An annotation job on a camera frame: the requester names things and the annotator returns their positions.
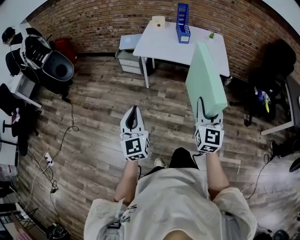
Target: brick wall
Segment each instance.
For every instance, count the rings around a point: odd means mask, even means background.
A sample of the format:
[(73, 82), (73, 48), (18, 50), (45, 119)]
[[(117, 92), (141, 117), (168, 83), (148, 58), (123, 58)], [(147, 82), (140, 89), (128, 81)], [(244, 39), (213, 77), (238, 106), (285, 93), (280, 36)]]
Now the brick wall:
[[(153, 15), (174, 22), (177, 0), (48, 0), (28, 22), (51, 39), (70, 38), (79, 53), (115, 52), (120, 36), (142, 33)], [(284, 39), (296, 52), (293, 76), (300, 75), (300, 37), (261, 0), (182, 0), (190, 25), (224, 36), (231, 75), (246, 80), (260, 66), (264, 45)]]

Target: small plant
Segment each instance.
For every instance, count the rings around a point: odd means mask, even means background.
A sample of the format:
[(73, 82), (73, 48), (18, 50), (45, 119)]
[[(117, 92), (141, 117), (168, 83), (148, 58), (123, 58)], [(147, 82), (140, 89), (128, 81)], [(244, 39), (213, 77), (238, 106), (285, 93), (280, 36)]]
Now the small plant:
[(214, 38), (215, 38), (215, 33), (214, 33), (214, 32), (211, 32), (211, 33), (209, 34), (209, 37), (210, 37), (211, 39), (214, 39)]

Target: wooden floor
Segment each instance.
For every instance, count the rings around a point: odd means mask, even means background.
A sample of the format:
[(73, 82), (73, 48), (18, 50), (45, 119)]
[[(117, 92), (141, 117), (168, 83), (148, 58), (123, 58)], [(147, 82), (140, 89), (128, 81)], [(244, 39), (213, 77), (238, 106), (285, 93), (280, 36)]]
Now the wooden floor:
[[(116, 60), (110, 57), (81, 58), (76, 69), (69, 98), (74, 105), (75, 124), (80, 130), (68, 131), (62, 150), (54, 160), (54, 179), (59, 190), (53, 199), (60, 220), (72, 238), (83, 239), (84, 222), (92, 201), (99, 197), (113, 199), (125, 165), (120, 146), (120, 120), (132, 105), (140, 107), (145, 128), (150, 133), (149, 159), (140, 161), (142, 174), (152, 169), (155, 158), (169, 162), (176, 148), (196, 152), (196, 146), (194, 121), (184, 84), (187, 68), (158, 63), (155, 73), (149, 77), (149, 89), (145, 88), (143, 77), (122, 73)], [(225, 91), (227, 100), (233, 100), (229, 90)], [(38, 120), (39, 136), (31, 136), (29, 149), (40, 160), (45, 152), (53, 157), (58, 151), (63, 134), (71, 125), (71, 105), (46, 89), (40, 90), (37, 100), (43, 106)], [(270, 152), (270, 140), (281, 143), (291, 135), (281, 131), (261, 136), (262, 129), (278, 122), (269, 124), (254, 118), (254, 123), (245, 127), (244, 114), (243, 107), (225, 109), (225, 137), (219, 151), (232, 186), (239, 189), (256, 182), (264, 165), (263, 156)], [(248, 201), (261, 226), (272, 231), (284, 229), (290, 236), (300, 226), (295, 219), (300, 211), (300, 170), (288, 172), (298, 157), (299, 154), (290, 155), (269, 163), (261, 174), (255, 194)], [(205, 171), (204, 159), (197, 162)], [(30, 154), (20, 157), (18, 187), (23, 206), (36, 171), (37, 163)], [(245, 197), (254, 187), (243, 191)], [(50, 190), (51, 184), (41, 175), (36, 180), (28, 208), (38, 208), (35, 218), (44, 226), (57, 221)]]

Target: blue mesh organizer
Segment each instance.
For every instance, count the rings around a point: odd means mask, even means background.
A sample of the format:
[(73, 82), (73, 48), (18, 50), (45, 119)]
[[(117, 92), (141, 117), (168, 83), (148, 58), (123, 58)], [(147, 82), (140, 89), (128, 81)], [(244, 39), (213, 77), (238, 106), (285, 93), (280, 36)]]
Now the blue mesh organizer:
[(188, 27), (188, 4), (178, 3), (176, 31), (179, 43), (189, 43), (191, 32)]

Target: cabinet drawer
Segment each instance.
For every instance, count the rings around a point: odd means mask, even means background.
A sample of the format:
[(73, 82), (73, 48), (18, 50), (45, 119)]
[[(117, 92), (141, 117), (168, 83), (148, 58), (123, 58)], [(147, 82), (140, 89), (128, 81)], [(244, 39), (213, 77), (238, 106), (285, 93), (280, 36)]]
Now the cabinet drawer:
[(141, 70), (140, 68), (137, 67), (129, 67), (129, 66), (121, 66), (124, 72), (129, 72), (129, 73), (135, 73), (141, 75)]
[(139, 68), (139, 62), (136, 61), (132, 61), (132, 60), (126, 60), (126, 59), (119, 59), (120, 64), (121, 65), (125, 65), (125, 66), (131, 66), (131, 67), (135, 67), (135, 68)]

